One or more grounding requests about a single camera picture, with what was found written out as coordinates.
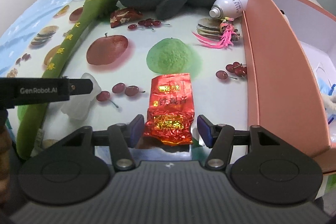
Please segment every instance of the pink tassel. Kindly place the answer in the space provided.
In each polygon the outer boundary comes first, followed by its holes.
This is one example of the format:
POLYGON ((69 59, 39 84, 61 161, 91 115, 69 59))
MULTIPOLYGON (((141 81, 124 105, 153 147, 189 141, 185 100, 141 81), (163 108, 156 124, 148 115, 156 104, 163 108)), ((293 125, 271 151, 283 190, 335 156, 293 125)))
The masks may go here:
POLYGON ((221 36, 220 38, 220 41, 219 42, 214 42, 210 39, 207 39, 197 33, 194 33, 192 32, 196 37, 197 37, 197 40, 201 43, 203 43, 206 47, 208 48, 224 48, 224 47, 228 47, 229 45, 232 45, 233 46, 233 43, 231 42, 231 38, 232 38, 232 35, 233 34, 236 34, 234 32, 234 27, 232 24, 228 24, 226 26, 226 29, 223 33, 223 35, 221 36))

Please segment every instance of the red snack bag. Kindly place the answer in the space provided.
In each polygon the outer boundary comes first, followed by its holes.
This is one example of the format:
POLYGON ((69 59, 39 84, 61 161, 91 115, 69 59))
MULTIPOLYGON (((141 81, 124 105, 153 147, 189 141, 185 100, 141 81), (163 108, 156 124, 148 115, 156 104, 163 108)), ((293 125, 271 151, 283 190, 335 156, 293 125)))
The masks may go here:
POLYGON ((190 126, 194 120, 190 75, 161 75, 152 79, 145 136, 167 145, 192 144, 190 126))
POLYGON ((117 10, 111 13, 110 23, 111 28, 117 27, 125 22, 138 20, 143 16, 142 13, 134 10, 133 8, 125 8, 121 10, 117 10))

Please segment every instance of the pink box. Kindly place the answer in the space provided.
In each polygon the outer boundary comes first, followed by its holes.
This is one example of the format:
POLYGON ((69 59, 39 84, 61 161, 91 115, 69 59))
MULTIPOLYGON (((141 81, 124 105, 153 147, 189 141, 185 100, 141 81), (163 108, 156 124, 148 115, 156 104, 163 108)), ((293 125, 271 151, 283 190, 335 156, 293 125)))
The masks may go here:
POLYGON ((249 126, 263 126, 323 173, 335 172, 336 121, 328 126, 313 70, 321 62, 336 84, 336 17, 308 0, 248 0, 241 25, 249 126))

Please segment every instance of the foil wrapper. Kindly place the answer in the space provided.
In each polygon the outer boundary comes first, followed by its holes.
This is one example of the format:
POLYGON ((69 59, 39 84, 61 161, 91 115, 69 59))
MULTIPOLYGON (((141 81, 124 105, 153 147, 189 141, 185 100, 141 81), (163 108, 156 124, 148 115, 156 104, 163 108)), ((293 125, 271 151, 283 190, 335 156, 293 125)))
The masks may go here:
POLYGON ((192 144, 190 126, 194 120, 194 100, 190 75, 179 73, 152 79, 145 136, 164 144, 192 144))

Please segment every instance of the apple print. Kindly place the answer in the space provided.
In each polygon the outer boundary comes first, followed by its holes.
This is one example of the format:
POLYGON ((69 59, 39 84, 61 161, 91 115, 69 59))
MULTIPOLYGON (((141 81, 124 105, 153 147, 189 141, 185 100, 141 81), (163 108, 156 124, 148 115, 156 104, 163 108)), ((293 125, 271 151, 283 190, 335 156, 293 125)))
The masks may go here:
POLYGON ((91 65, 108 65, 117 60, 127 49, 128 39, 123 35, 111 35, 95 40, 87 50, 86 60, 91 65))
POLYGON ((82 12, 83 12, 83 7, 80 7, 80 8, 78 8, 78 9, 76 9, 76 10, 73 11, 73 12, 71 13, 71 15, 69 16, 69 20, 70 20, 71 22, 76 22, 77 20, 79 20, 79 18, 80 18, 80 16, 81 16, 82 12))

